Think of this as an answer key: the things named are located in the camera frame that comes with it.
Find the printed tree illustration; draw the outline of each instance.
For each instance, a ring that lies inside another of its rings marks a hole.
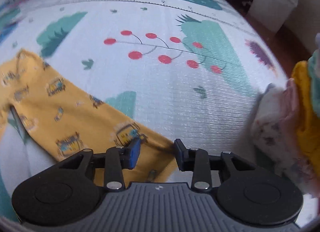
[[[41,56],[43,58],[51,56],[86,14],[87,12],[77,12],[71,16],[64,16],[57,22],[49,24],[37,38],[37,43],[42,46]]]
[[[178,21],[186,35],[183,45],[198,57],[197,62],[187,61],[189,67],[196,69],[203,66],[208,71],[221,74],[225,82],[241,95],[254,95],[240,59],[217,22],[200,22],[187,15],[179,17]]]
[[[239,94],[244,96],[253,96],[255,94],[252,89],[246,72],[234,51],[230,41],[216,22],[204,20],[199,21],[188,15],[180,16],[177,19],[181,25],[182,32],[185,34],[182,40],[179,37],[172,36],[169,38],[170,43],[166,43],[164,38],[160,38],[155,33],[146,33],[150,41],[143,43],[142,40],[130,30],[122,30],[120,33],[126,41],[116,40],[109,37],[103,41],[105,45],[115,45],[116,43],[135,44],[137,47],[141,45],[148,47],[146,52],[142,50],[134,50],[128,53],[128,57],[132,60],[143,59],[144,56],[150,56],[158,59],[161,64],[171,64],[184,54],[189,54],[194,58],[186,60],[188,67],[198,69],[200,66],[207,69],[213,74],[223,77],[225,82]],[[176,45],[182,43],[186,50],[179,49]],[[167,51],[174,50],[177,54],[173,57],[168,56]]]

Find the wooden floor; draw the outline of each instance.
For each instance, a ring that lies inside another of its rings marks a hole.
[[[245,19],[269,46],[288,77],[291,76],[297,62],[308,60],[311,57],[300,40],[286,26],[282,26],[274,35],[254,18],[245,16]]]

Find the yellow baby pants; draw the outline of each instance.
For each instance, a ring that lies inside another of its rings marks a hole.
[[[126,185],[150,174],[164,182],[177,167],[170,140],[85,93],[34,53],[21,50],[1,65],[0,82],[0,139],[13,106],[29,135],[58,161],[84,148],[104,153],[139,136],[136,168],[123,170]],[[102,181],[97,170],[95,183]]]

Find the metal pin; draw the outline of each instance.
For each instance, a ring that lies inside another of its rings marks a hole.
[[[122,184],[118,181],[110,181],[107,183],[108,189],[120,189],[122,187]]]
[[[195,183],[195,188],[197,189],[208,189],[210,187],[209,183],[205,181],[198,181]]]

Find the small green leaf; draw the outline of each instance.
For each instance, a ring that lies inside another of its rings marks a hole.
[[[201,95],[201,99],[207,98],[207,93],[206,93],[205,89],[202,86],[198,86],[198,88],[193,88],[193,90],[196,93],[199,93]]]
[[[193,19],[192,17],[188,16],[188,15],[181,15],[181,17],[178,16],[179,19],[181,19],[182,21],[177,20],[180,23],[184,23],[184,22],[197,22],[200,23],[200,21]]]
[[[94,61],[92,59],[89,59],[89,60],[86,60],[86,61],[84,60],[84,61],[81,61],[81,62],[85,66],[84,70],[90,70],[92,68],[92,66],[93,66],[93,63],[94,63]]]

